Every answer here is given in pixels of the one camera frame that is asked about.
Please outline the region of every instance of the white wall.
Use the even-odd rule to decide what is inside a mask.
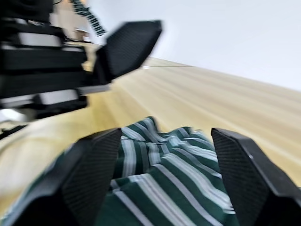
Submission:
[[[108,31],[161,19],[154,57],[301,91],[300,0],[89,0]],[[103,43],[103,38],[94,40]]]

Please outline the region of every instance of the robotic arm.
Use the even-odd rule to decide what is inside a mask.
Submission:
[[[86,107],[86,94],[106,91],[112,80],[139,68],[161,34],[160,21],[123,24],[96,52],[90,73],[81,65],[85,49],[65,43],[63,30],[50,24],[52,0],[10,0],[1,10],[0,109],[4,117],[14,109],[15,121]]]

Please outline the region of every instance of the wooden table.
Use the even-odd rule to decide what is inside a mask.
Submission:
[[[96,46],[89,45],[93,55]],[[93,58],[84,64],[92,69]],[[32,123],[0,141],[0,215],[69,144],[148,115],[163,131],[180,126],[231,129],[253,138],[301,186],[301,93],[205,69],[150,58],[89,95],[90,106]]]

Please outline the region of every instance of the mesh texture pad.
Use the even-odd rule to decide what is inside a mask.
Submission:
[[[226,190],[239,222],[253,226],[268,198],[269,189],[235,140],[212,132]]]
[[[63,198],[81,226],[90,226],[95,220],[114,170],[116,153],[112,150],[117,150],[119,144],[119,131],[94,138],[91,152],[63,186]]]
[[[106,55],[115,78],[141,66],[161,34],[160,21],[128,22],[107,39]]]

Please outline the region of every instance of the wrinkled cloth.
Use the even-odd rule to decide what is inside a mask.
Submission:
[[[95,226],[238,226],[214,146],[202,131],[160,133],[148,117],[122,133]]]

